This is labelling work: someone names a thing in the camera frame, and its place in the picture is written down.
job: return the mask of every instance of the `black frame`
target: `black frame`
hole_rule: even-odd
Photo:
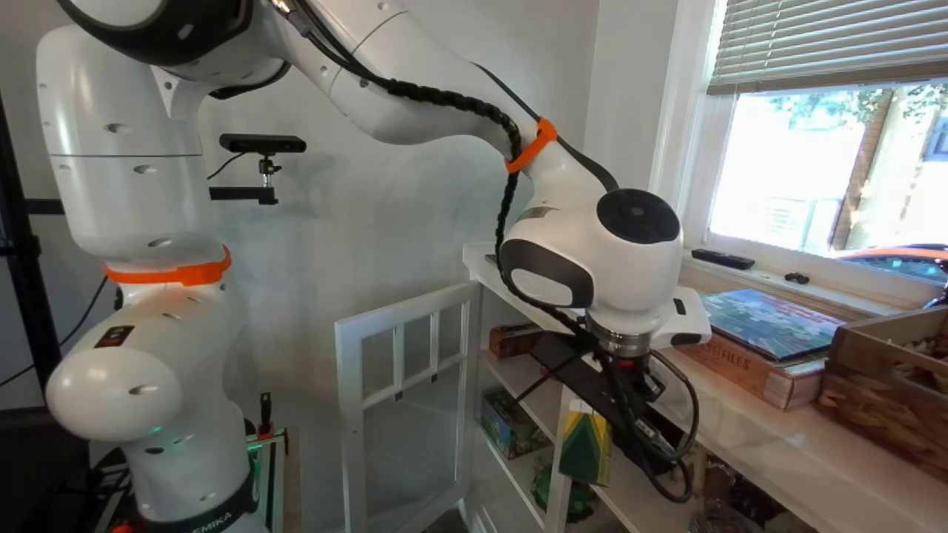
[[[37,385],[43,387],[63,360],[55,323],[48,298],[48,288],[37,269],[37,239],[28,226],[28,205],[24,199],[24,184],[17,159],[11,152],[11,135],[5,125],[5,109],[0,98],[0,257],[5,257],[9,279],[21,304],[21,319],[27,329],[27,344],[33,351],[33,368]]]

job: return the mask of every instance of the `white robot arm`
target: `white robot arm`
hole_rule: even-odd
[[[193,116],[206,95],[239,95],[286,67],[382,141],[467,134],[494,146],[508,175],[531,175],[532,199],[507,233],[497,227],[494,249],[528,303],[621,357],[707,337],[695,297],[676,292],[680,227],[667,202],[619,190],[396,0],[60,5],[82,29],[37,48],[48,152],[73,239],[107,263],[128,308],[71,350],[48,400],[71,431],[125,448],[144,523],[257,529],[233,517],[248,471],[239,412],[220,387],[227,251],[209,230]],[[587,310],[587,323],[560,308]]]

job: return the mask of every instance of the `white shelf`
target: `white shelf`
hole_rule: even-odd
[[[612,510],[625,529],[636,533],[688,533],[688,505],[664,499],[634,468],[621,451],[612,451],[608,464],[608,485],[591,485],[600,502]]]
[[[492,351],[485,351],[480,354],[480,360],[507,387],[508,397],[528,391],[541,377],[541,365],[532,360],[531,354],[494,357]],[[562,385],[556,380],[548,380],[520,402],[531,420],[551,442],[556,434],[560,393],[562,393]]]
[[[528,454],[528,455],[507,458],[483,430],[476,430],[476,431],[480,431],[485,451],[494,455],[494,461],[504,471],[504,477],[508,479],[508,485],[514,489],[514,494],[531,510],[531,517],[541,529],[545,513],[532,502],[531,482],[532,482],[535,458],[541,454],[551,454],[551,451],[535,451],[535,454]]]
[[[465,267],[471,279],[519,308],[528,319],[562,332],[554,319],[519,303],[501,285],[494,263],[480,251],[465,249]],[[670,357],[698,393],[698,445],[812,526],[833,533],[945,529],[948,489],[925,471],[840,430],[815,409],[775,412],[688,354],[670,351]],[[688,418],[680,405],[680,397],[664,397],[658,402],[676,422]],[[651,492],[634,477],[628,477],[628,482],[628,492]]]
[[[483,354],[480,357],[485,368],[489,368],[489,374],[508,391],[508,393],[519,393],[519,391],[523,391],[528,385],[532,385],[545,371],[541,371],[541,365],[538,360],[532,360],[531,354],[514,354],[514,357],[494,357],[494,354]],[[556,418],[560,418],[560,393],[562,393],[562,385],[556,381],[556,380],[551,380],[551,381],[545,381],[545,385],[538,385],[520,405],[523,405],[523,412],[532,418],[532,422],[554,442],[554,431],[556,431]],[[594,510],[594,516],[590,516],[590,517],[584,517],[584,520],[577,520],[577,523],[571,523],[569,526],[569,533],[617,533],[617,526],[619,526],[619,520],[612,517],[612,513],[611,510],[617,510],[612,502],[608,502],[600,494],[608,494],[608,492],[600,492],[600,489],[594,489],[597,492],[597,510]]]

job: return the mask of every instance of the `window frame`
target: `window frame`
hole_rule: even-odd
[[[683,190],[683,246],[688,249],[717,249],[729,254],[747,254],[754,260],[754,276],[768,276],[772,280],[782,280],[785,271],[805,271],[815,288],[840,292],[840,297],[859,297],[876,304],[888,308],[920,308],[932,297],[941,297],[945,288],[935,280],[905,279],[896,271],[883,271],[862,263],[833,260],[821,254],[805,254],[794,249],[779,249],[768,242],[753,242],[741,237],[725,237],[710,230],[710,208],[719,190],[723,178],[723,159],[732,135],[732,119],[738,109],[738,95],[707,95],[707,82],[713,73],[717,60],[717,39],[723,26],[723,9],[725,0],[705,0],[701,9],[683,14],[701,14],[707,29],[692,32],[692,20],[676,24],[676,48],[688,51],[671,57],[671,63],[680,63],[670,67],[667,86],[689,86],[692,95],[670,101],[667,116],[676,116],[676,109],[695,109],[692,112],[692,134],[667,140],[670,153],[688,157],[688,166],[680,175],[667,178],[679,180],[676,190]]]

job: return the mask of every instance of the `wooden box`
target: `wooden box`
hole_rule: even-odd
[[[948,482],[948,310],[839,329],[816,409]]]
[[[497,357],[514,357],[532,350],[541,329],[535,323],[497,326],[489,332],[489,350]]]
[[[775,365],[723,334],[713,334],[710,344],[701,347],[679,347],[679,351],[775,409],[808,405],[821,391],[821,371],[827,360],[824,354],[805,354]]]

